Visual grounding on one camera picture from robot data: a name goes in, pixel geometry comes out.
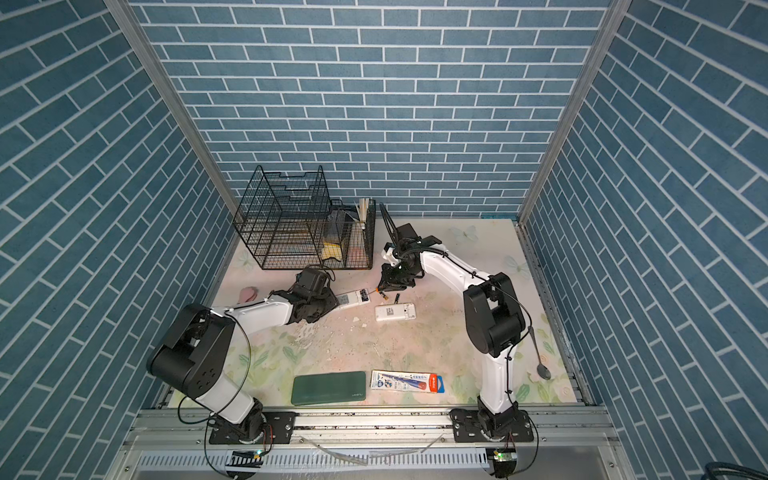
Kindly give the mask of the white remote control with screen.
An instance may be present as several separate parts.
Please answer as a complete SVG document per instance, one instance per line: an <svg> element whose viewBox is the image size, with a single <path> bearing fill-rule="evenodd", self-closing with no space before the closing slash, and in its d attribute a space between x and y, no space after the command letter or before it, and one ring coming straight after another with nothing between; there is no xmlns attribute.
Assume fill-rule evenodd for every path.
<svg viewBox="0 0 768 480"><path fill-rule="evenodd" d="M346 292L336 297L340 310L354 308L370 302L370 296L366 289Z"/></svg>

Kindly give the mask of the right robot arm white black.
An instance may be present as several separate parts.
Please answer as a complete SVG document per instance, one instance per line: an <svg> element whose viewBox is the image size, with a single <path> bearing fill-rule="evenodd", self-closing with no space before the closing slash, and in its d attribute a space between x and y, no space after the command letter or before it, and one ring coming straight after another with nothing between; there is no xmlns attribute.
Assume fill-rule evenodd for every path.
<svg viewBox="0 0 768 480"><path fill-rule="evenodd" d="M465 328L483 355L478 420L483 434L499 440L511 435L522 418L511 385L513 352L525 337L530 316L520 304L511 279L491 275L455 257L434 237L422 237L411 224L401 226L386 216L390 241L382 252L384 263L377 289L399 292L431 275L462 296Z"/></svg>

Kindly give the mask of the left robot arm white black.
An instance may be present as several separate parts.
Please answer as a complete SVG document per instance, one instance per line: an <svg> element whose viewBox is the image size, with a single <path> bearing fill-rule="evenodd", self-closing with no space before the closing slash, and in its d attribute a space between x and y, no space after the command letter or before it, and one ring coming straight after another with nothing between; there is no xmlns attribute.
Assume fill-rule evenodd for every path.
<svg viewBox="0 0 768 480"><path fill-rule="evenodd" d="M247 374L235 381L225 373L236 339L272 327L314 323L338 306L328 272L307 267L286 290L263 300L226 308L184 306L147 361L148 372L210 412L209 419L236 443L265 441L270 432L262 403L243 391Z"/></svg>

